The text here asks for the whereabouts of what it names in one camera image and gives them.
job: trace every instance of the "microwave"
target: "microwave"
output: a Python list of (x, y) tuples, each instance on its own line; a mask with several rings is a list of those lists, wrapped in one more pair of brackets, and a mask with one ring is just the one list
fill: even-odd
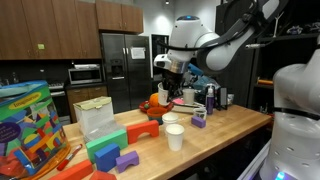
[(69, 69), (70, 84), (86, 84), (102, 82), (100, 65), (81, 66)]

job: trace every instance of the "orange toy block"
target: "orange toy block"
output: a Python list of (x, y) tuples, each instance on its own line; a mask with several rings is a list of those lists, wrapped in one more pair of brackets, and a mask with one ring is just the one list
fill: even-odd
[(102, 171), (95, 171), (91, 176), (90, 180), (117, 180), (117, 178), (114, 174)]
[(51, 177), (49, 180), (82, 179), (92, 172), (92, 164), (90, 160), (87, 159)]
[(128, 144), (137, 142), (138, 137), (144, 132), (150, 133), (151, 137), (159, 136), (158, 121), (152, 120), (152, 121), (128, 126), (127, 127)]

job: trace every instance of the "green toy block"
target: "green toy block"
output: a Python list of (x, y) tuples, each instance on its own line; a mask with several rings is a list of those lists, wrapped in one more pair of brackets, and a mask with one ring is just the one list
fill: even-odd
[(91, 163), (95, 163), (94, 153), (111, 143), (116, 143), (120, 149), (126, 148), (128, 146), (127, 131), (120, 129), (111, 134), (88, 142), (86, 147)]

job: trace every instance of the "teal toy block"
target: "teal toy block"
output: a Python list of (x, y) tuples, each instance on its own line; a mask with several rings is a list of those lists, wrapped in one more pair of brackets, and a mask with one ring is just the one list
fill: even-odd
[(97, 170), (102, 172), (108, 172), (114, 168), (116, 164), (116, 158), (120, 157), (120, 148), (117, 144), (111, 143), (106, 147), (100, 149), (94, 153), (94, 159), (96, 161)]
[(120, 129), (106, 136), (100, 137), (86, 144), (88, 157), (91, 163), (95, 163), (94, 153), (105, 146), (116, 143), (120, 149), (128, 147), (127, 131)]

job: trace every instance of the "marker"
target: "marker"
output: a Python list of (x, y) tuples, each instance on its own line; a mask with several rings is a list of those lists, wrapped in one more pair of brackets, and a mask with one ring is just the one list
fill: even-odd
[(78, 145), (72, 153), (70, 153), (59, 166), (57, 167), (57, 170), (62, 171), (67, 164), (71, 161), (71, 159), (79, 152), (79, 150), (82, 148), (82, 144)]

